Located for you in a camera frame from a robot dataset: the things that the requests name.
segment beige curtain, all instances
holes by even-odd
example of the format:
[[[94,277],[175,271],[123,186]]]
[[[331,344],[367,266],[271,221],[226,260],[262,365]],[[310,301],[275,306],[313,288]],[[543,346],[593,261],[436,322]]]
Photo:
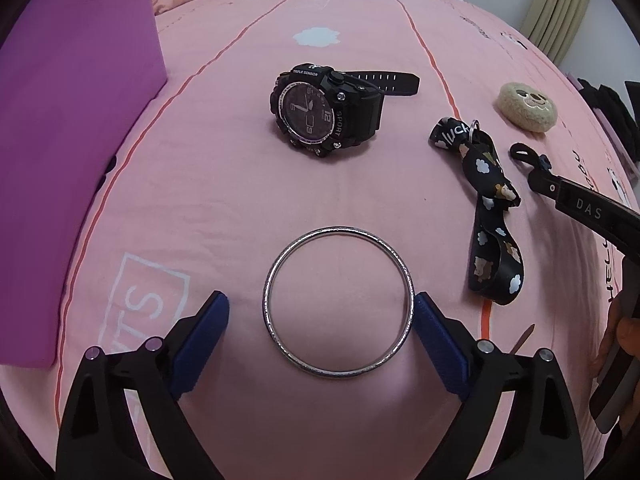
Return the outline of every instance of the beige curtain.
[[[556,65],[574,40],[589,0],[533,0],[520,32]]]

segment plush toy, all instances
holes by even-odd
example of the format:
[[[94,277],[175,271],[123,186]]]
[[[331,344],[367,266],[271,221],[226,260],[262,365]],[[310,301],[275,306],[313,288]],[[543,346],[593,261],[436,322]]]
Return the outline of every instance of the plush toy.
[[[523,83],[502,85],[496,105],[508,120],[529,132],[547,132],[558,120],[554,102]]]

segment watch bezel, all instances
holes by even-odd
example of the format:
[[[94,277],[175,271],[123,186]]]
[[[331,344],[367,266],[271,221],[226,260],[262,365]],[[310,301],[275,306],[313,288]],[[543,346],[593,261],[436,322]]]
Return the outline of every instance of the watch bezel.
[[[325,100],[327,101],[327,103],[329,103],[329,107],[331,108],[331,128],[329,129],[329,133],[327,133],[324,137],[322,137],[321,139],[318,140],[309,140],[306,137],[301,136],[299,133],[297,133],[289,124],[289,121],[287,121],[287,117],[285,114],[282,113],[282,105],[284,102],[284,97],[286,96],[286,94],[295,86],[297,85],[308,85],[311,86],[313,88],[315,88],[316,90],[318,90],[321,94],[322,97],[325,98]],[[335,130],[335,110],[334,107],[331,104],[331,100],[329,100],[327,98],[326,93],[324,92],[324,90],[322,90],[321,88],[319,88],[316,85],[313,85],[311,83],[309,83],[308,81],[293,81],[289,84],[287,84],[282,91],[280,92],[280,95],[278,96],[278,116],[280,117],[280,120],[282,121],[282,123],[284,124],[284,126],[286,127],[289,135],[295,137],[297,140],[299,140],[300,142],[302,142],[303,144],[308,144],[310,146],[315,146],[316,144],[322,144],[323,142],[325,142],[325,140],[327,140],[332,133]]]

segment watch face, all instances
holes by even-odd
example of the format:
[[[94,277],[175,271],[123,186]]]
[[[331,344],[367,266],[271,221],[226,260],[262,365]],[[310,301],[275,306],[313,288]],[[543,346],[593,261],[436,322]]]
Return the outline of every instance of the watch face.
[[[324,93],[305,82],[291,83],[280,94],[280,117],[307,144],[319,144],[334,130],[334,111]]]

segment silver screw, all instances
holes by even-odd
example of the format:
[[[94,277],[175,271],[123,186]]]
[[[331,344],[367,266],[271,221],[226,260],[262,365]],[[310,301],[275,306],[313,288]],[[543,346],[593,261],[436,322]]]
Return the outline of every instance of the silver screw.
[[[155,352],[162,347],[162,339],[159,337],[152,337],[151,339],[147,339],[145,342],[145,348],[150,352]]]
[[[490,354],[495,350],[495,346],[491,341],[488,341],[487,339],[481,339],[480,341],[478,341],[478,350],[483,354]]]
[[[549,350],[549,348],[540,349],[540,352],[538,352],[538,355],[543,361],[546,361],[547,363],[554,360],[554,353],[551,350]]]
[[[91,348],[88,348],[84,353],[84,357],[86,359],[89,359],[89,361],[93,361],[95,358],[98,357],[98,355],[100,355],[100,349],[97,346],[92,346]]]

